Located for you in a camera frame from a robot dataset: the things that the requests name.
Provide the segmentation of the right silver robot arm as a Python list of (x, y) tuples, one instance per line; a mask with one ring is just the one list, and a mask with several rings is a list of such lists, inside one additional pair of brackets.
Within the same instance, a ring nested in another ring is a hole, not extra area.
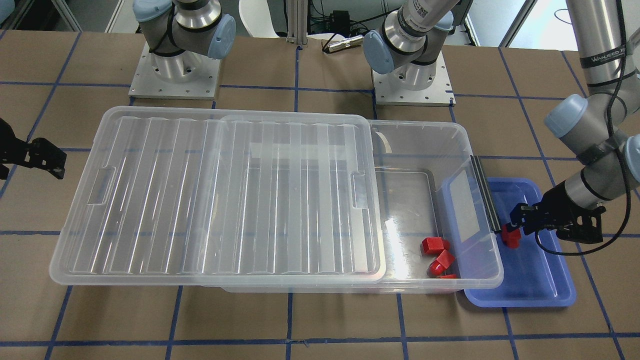
[[(217, 0), (135, 0), (146, 46), (132, 78), (135, 98), (213, 98), (220, 62), (233, 47), (236, 21)], [(61, 180), (67, 154), (43, 137), (19, 139), (1, 121), (1, 178), (10, 165), (44, 170)]]

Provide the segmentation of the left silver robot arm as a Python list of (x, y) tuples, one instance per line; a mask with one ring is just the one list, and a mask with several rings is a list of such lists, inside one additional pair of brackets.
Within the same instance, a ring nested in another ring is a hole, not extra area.
[[(406, 65), (429, 66), (441, 51), (437, 28), (450, 25), (454, 0), (407, 0), (363, 39), (370, 68), (380, 75)], [(582, 169), (547, 191), (538, 203), (518, 203), (502, 227), (503, 239), (555, 231), (559, 239), (610, 244), (602, 234), (605, 204), (625, 198), (617, 239), (631, 217), (639, 186), (639, 137), (619, 125), (639, 111), (639, 71), (630, 52), (621, 0), (567, 1), (587, 96), (573, 94), (547, 114), (544, 123), (574, 153)]]

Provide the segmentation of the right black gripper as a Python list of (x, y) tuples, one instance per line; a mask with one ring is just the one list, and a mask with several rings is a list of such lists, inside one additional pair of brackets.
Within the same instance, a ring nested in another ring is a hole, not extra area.
[(50, 173), (57, 180), (66, 175), (67, 154), (48, 139), (26, 142), (16, 137), (7, 121), (0, 119), (0, 179), (9, 177), (6, 164), (39, 169)]

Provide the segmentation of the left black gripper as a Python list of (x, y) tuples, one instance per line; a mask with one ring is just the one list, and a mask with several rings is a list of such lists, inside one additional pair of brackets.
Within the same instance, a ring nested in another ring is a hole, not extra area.
[(583, 208), (569, 198), (565, 185), (547, 191), (540, 202), (517, 203), (509, 213), (509, 225), (521, 227), (525, 236), (541, 230), (555, 231), (556, 237), (576, 243), (594, 245), (604, 242), (603, 205)]

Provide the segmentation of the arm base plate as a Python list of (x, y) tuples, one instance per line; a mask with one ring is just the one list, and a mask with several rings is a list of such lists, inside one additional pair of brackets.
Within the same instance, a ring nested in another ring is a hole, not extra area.
[(144, 44), (128, 95), (149, 100), (215, 100), (222, 60), (185, 51), (173, 57)]
[(371, 71), (379, 105), (452, 107), (457, 104), (442, 52), (426, 66), (409, 63), (391, 73)]

